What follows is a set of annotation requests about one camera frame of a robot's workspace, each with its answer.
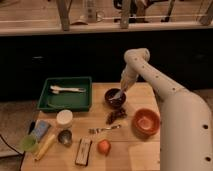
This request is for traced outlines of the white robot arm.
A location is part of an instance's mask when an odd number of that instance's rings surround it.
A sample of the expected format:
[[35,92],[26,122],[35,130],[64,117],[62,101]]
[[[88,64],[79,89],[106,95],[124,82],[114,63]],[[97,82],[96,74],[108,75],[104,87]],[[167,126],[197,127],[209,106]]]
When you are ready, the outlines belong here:
[[124,53],[121,88],[127,91],[141,76],[163,100],[160,171],[213,171],[212,112],[207,103],[148,63],[147,48]]

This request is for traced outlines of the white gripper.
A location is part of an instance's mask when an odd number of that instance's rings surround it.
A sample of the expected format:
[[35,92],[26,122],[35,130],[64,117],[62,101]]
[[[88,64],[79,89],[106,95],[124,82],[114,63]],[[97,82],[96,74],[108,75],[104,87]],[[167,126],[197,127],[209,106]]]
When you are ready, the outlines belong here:
[[126,92],[128,91],[138,80],[138,74],[128,69],[124,69],[121,74],[121,89]]

